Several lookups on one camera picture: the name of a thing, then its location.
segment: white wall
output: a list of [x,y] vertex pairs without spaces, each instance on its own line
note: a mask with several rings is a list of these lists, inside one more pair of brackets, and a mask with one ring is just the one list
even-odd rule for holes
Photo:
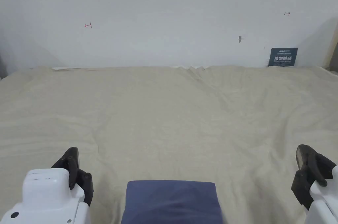
[[38,65],[264,67],[271,47],[299,47],[298,66],[325,66],[338,23],[337,0],[0,2],[9,73]]

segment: blue cloth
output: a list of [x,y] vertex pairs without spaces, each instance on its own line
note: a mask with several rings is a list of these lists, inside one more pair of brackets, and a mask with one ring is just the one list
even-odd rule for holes
[[222,224],[211,182],[143,180],[127,185],[121,224]]

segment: beige bedsheet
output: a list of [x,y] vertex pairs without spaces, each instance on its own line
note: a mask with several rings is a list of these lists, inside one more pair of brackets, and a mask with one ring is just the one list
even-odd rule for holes
[[338,163],[338,77],[321,68],[20,71],[0,81],[0,215],[77,146],[93,223],[119,223],[141,179],[214,182],[229,224],[303,223],[298,144]]

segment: red arrow mark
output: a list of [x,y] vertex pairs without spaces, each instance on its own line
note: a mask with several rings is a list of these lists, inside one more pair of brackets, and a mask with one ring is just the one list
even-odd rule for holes
[[88,24],[88,25],[85,24],[84,26],[85,26],[86,28],[88,28],[88,26],[90,26],[90,28],[93,28],[93,27],[92,27],[92,23],[91,23],[91,22],[89,22],[89,23],[90,23],[90,24]]

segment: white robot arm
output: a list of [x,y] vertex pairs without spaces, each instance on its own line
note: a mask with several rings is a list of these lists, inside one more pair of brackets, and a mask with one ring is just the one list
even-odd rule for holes
[[338,224],[338,167],[308,145],[296,151],[292,191],[307,211],[305,224]]
[[79,169],[73,147],[52,168],[27,173],[22,202],[6,212],[0,224],[90,224],[93,193],[92,176]]

